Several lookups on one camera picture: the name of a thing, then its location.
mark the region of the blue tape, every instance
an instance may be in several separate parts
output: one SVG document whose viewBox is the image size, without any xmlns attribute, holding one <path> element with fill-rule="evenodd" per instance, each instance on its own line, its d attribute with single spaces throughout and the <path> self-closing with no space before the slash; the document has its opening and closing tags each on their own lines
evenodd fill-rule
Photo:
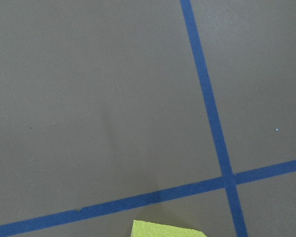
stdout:
<svg viewBox="0 0 296 237">
<path fill-rule="evenodd" d="M 222 177 L 0 226 L 0 237 L 36 231 L 223 188 Z"/>
<path fill-rule="evenodd" d="M 235 174 L 234 178 L 236 181 L 236 184 L 244 184 L 249 183 L 252 181 L 260 180 L 260 179 L 266 179 L 282 174 L 287 174 L 291 172 L 296 171 L 296 160 L 281 163 L 281 164 L 275 164 L 270 165 L 267 167 L 249 170 L 241 173 Z"/>
<path fill-rule="evenodd" d="M 244 184 L 296 171 L 296 160 L 235 174 Z M 224 188 L 222 177 L 0 226 L 0 237 L 36 231 Z"/>
<path fill-rule="evenodd" d="M 201 41 L 198 35 L 198 30 L 190 0 L 181 0 L 181 6 L 194 56 L 198 78 L 203 92 L 207 116 L 213 135 L 217 157 L 222 171 L 222 177 L 225 185 L 230 211 L 232 214 L 232 219 L 235 225 L 235 230 L 238 237 L 246 237 L 248 236 L 247 228 L 243 218 L 235 180 L 233 179 L 233 173 L 229 161 L 227 147 L 222 133 L 222 126 L 219 120 L 214 93 L 210 78 L 208 76 L 205 57 L 203 54 Z"/>
</svg>

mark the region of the gray floor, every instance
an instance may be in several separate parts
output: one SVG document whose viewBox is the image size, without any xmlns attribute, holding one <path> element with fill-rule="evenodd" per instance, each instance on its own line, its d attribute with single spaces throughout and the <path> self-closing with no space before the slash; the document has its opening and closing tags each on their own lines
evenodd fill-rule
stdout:
<svg viewBox="0 0 296 237">
<path fill-rule="evenodd" d="M 296 0 L 191 2 L 233 171 L 296 159 Z M 220 176 L 179 1 L 0 0 L 0 225 Z M 296 236 L 296 173 L 238 192 Z M 18 236 L 133 219 L 235 236 L 224 190 Z"/>
</svg>

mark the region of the yellow object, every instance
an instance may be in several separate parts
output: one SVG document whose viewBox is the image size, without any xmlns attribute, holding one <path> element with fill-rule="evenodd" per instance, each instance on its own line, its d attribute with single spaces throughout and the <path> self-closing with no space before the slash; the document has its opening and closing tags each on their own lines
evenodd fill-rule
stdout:
<svg viewBox="0 0 296 237">
<path fill-rule="evenodd" d="M 131 237 L 206 237 L 202 232 L 134 220 Z"/>
</svg>

